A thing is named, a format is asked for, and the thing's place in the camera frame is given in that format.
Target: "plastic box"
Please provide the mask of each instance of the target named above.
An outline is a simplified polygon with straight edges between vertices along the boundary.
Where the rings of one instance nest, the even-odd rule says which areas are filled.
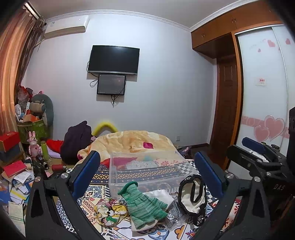
[[[165,189],[178,192],[179,184],[187,176],[197,174],[177,151],[148,153],[112,153],[109,171],[109,188],[113,199],[130,181],[138,183],[141,192]]]

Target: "yellow foam tube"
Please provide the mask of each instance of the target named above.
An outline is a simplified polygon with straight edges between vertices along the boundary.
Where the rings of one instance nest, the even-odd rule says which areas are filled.
[[[97,125],[95,130],[92,132],[92,135],[96,136],[99,133],[99,131],[104,127],[108,127],[112,132],[118,131],[118,129],[110,122],[101,122],[100,124]]]

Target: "pink rabbit figurine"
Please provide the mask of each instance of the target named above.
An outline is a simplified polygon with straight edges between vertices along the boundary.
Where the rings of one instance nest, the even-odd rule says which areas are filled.
[[[33,134],[29,132],[29,140],[28,140],[30,146],[29,146],[29,154],[35,158],[38,154],[42,155],[41,147],[37,143],[35,131],[33,131]]]

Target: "television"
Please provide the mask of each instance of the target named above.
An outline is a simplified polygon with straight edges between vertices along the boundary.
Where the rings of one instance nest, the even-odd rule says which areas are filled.
[[[125,75],[99,74],[97,94],[124,95],[126,85]]]
[[[139,48],[93,45],[88,72],[137,75]]]

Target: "yellow blanket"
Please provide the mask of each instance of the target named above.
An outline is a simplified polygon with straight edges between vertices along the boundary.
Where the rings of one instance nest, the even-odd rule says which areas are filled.
[[[78,152],[77,164],[83,162],[90,151],[100,154],[100,161],[110,158],[110,153],[144,153],[152,151],[176,151],[172,142],[166,136],[147,131],[123,131],[103,135],[87,148]]]

